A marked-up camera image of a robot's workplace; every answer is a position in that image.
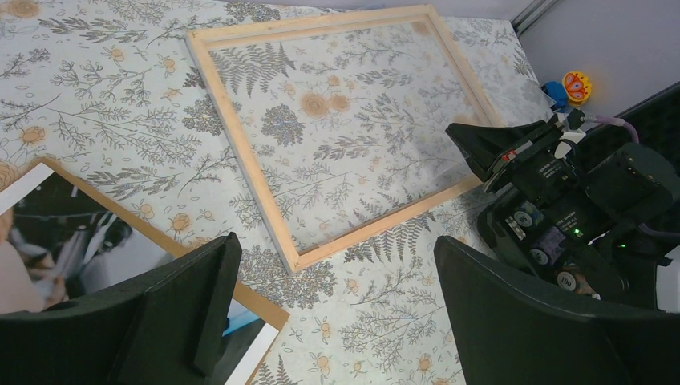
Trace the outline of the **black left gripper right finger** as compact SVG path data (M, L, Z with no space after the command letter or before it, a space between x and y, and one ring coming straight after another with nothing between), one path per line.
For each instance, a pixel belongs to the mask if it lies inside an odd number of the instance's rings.
M569 292L449 236L434 258L466 383L678 383L677 314Z

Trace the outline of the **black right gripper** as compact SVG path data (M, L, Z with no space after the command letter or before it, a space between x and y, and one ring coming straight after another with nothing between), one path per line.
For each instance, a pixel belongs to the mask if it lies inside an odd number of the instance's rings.
M538 120L506 128L452 123L445 132L480 181L510 185L499 201L499 224L515 239L553 230L588 244L617 241L638 224L631 193L638 146L612 130L576 141Z

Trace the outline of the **light wooden picture frame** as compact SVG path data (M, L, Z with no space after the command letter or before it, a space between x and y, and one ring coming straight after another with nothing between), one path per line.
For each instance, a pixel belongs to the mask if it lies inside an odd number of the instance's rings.
M446 134L501 123L430 5L191 30L249 187L239 218L298 272L479 186Z

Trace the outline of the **printed photo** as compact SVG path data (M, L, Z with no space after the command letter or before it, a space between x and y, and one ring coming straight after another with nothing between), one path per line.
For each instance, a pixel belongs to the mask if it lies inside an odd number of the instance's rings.
M42 164L1 192L1 317L41 312L176 259ZM237 362L225 356L232 344L222 335L218 363ZM228 373L217 364L205 384Z

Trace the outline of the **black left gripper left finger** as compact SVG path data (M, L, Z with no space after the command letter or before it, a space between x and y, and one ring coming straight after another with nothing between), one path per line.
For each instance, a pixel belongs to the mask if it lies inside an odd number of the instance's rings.
M103 290L1 317L4 384L205 384L242 249L234 233Z

